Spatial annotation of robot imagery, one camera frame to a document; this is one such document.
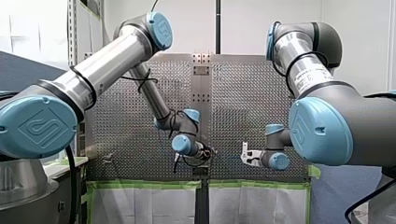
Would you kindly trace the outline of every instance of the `perforated metal panel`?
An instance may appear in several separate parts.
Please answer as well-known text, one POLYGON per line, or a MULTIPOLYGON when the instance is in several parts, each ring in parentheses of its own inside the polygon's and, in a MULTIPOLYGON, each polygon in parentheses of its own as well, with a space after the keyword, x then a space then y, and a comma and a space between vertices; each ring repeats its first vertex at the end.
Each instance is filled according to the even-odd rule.
MULTIPOLYGON (((170 108, 189 106, 191 98, 190 55, 159 55, 149 62, 151 77, 170 108)), ((173 173, 175 152, 168 133, 158 131, 153 116, 135 83, 120 79, 98 100, 88 116, 89 179, 190 179, 191 169, 179 166, 173 173)))
POLYGON ((212 117, 209 145, 218 151, 211 178, 304 181, 306 167, 291 149, 286 171, 255 168, 240 161, 242 142, 248 149, 264 149, 265 125, 282 123, 292 100, 281 78, 262 56, 212 57, 212 117))
MULTIPOLYGON (((291 167, 284 172, 250 167, 239 158, 242 141, 248 141, 249 149, 263 149, 265 125, 287 124, 291 99, 284 79, 264 57, 221 55, 211 55, 209 75, 197 78, 195 59, 164 54, 149 66, 169 107, 192 105, 207 111, 201 123, 208 129, 204 141, 218 152, 210 177, 304 181, 306 167, 291 149, 287 149, 291 167), (202 94, 197 97, 197 87, 206 95, 204 103, 202 94)), ((175 153, 168 133, 153 127, 149 107, 132 81, 122 79, 102 95, 87 124, 91 127, 87 128, 87 151, 92 157, 89 179, 191 180, 191 168, 182 162, 173 173, 175 153)))

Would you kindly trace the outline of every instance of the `light blue joint cap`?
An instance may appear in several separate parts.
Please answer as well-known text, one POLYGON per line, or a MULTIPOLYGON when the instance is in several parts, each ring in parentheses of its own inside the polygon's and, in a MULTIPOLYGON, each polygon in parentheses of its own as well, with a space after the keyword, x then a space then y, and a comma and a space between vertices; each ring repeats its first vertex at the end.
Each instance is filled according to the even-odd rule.
POLYGON ((352 156, 353 139, 343 116, 329 103, 305 97, 289 113, 291 142, 297 153, 314 163, 344 165, 352 156))
POLYGON ((168 19, 159 12, 150 12, 147 20, 148 31, 157 47, 160 50, 169 49, 172 46, 173 35, 168 19))
POLYGON ((172 140, 172 149, 178 154, 186 156, 191 151, 191 141, 186 135, 179 134, 172 140))
POLYGON ((290 160, 285 153, 277 152, 270 157, 268 164, 273 170, 286 170, 290 165, 290 160))
POLYGON ((189 117, 190 117, 191 119, 193 119, 195 122, 199 123, 201 114, 199 113, 198 110, 194 110, 194 109, 184 109, 183 112, 186 113, 187 116, 189 116, 189 117))
POLYGON ((73 109, 58 98, 16 99, 0 109, 0 153, 16 159, 52 156, 72 142, 77 125, 73 109))
POLYGON ((272 24, 270 29, 268 30, 268 33, 267 33, 267 54, 265 55, 267 61, 272 61, 273 60, 273 54, 274 54, 274 46, 273 46, 274 34, 273 34, 273 30, 274 30, 274 25, 277 28, 277 26, 279 24, 272 24))
POLYGON ((283 126, 283 124, 268 124, 265 126, 265 135, 282 132, 284 129, 285 126, 283 126))

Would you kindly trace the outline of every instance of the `black pole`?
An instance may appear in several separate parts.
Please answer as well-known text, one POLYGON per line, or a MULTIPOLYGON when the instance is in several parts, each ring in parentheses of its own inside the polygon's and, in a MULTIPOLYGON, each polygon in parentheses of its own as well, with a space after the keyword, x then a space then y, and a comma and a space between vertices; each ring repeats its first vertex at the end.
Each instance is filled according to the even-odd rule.
POLYGON ((221 0, 216 0, 216 54, 221 54, 221 0))
POLYGON ((209 170, 207 167, 192 169, 194 180, 201 180, 201 187, 195 191, 194 224, 209 224, 209 170))

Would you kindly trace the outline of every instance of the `robotic arm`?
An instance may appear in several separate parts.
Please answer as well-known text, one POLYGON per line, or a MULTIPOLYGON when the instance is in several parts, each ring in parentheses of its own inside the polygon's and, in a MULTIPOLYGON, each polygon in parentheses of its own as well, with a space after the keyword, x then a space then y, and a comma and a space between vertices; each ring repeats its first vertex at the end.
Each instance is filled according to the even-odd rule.
MULTIPOLYGON (((396 95, 362 97, 351 85, 333 80, 342 45, 330 25, 275 23, 267 48, 267 60, 286 71, 281 75, 296 97, 289 114, 289 134, 277 142, 283 139, 285 146, 291 142, 301 157, 314 163, 396 165, 392 133, 396 95)), ((271 141, 267 136, 268 146, 271 141)))
POLYGON ((145 61, 172 45, 172 30, 161 13, 125 21, 113 42, 53 81, 40 80, 0 102, 0 155, 39 159, 58 153, 73 140, 84 111, 123 74, 141 86, 158 128, 179 131, 172 147, 181 155, 202 158, 195 141, 199 112, 172 113, 156 85, 147 81, 145 61))

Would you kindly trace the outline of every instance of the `white wall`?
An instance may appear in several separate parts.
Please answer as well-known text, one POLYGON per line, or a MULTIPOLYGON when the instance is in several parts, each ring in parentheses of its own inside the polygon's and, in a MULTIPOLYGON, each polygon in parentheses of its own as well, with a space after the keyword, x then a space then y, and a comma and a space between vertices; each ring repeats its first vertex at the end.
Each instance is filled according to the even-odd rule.
POLYGON ((221 1, 221 53, 266 52, 267 31, 274 21, 320 21, 318 0, 221 1))
MULTIPOLYGON (((153 0, 105 0, 105 27, 109 39, 123 21, 151 10, 153 0)), ((159 11, 171 22, 174 43, 167 52, 209 52, 215 49, 215 1, 160 0, 159 11)))
POLYGON ((67 0, 0 0, 0 50, 67 69, 67 0))
MULTIPOLYGON (((111 38, 124 20, 150 11, 154 1, 105 0, 105 27, 111 38)), ((160 0, 156 11, 171 22, 174 44, 167 52, 215 51, 215 0, 160 0)), ((228 54, 264 54, 266 33, 280 20, 318 21, 318 0, 222 1, 221 50, 228 54)))
POLYGON ((334 76, 361 94, 386 91, 390 83, 391 2, 323 0, 322 20, 333 26, 343 41, 343 60, 334 76))

